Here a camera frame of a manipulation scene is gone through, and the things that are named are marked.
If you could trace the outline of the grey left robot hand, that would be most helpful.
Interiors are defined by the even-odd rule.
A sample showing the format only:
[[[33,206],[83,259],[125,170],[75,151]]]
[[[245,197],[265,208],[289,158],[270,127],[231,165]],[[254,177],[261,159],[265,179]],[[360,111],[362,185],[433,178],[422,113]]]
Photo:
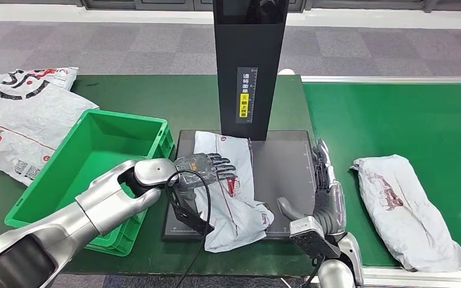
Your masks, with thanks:
[[[230,159],[218,153],[198,153],[177,158],[174,162],[178,171],[191,170],[203,178],[207,185],[235,177],[237,168]],[[183,205],[196,211],[195,188],[204,187],[202,180],[193,173],[182,172],[178,176],[176,193]]]

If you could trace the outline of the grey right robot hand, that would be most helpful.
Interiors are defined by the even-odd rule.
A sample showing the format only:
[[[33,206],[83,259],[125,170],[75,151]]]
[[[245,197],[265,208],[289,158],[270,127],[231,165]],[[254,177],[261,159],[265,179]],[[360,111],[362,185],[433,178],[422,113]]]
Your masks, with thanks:
[[[339,241],[346,235],[345,198],[324,140],[319,139],[312,148],[312,159],[316,184],[312,216],[318,221],[326,237],[335,237]]]

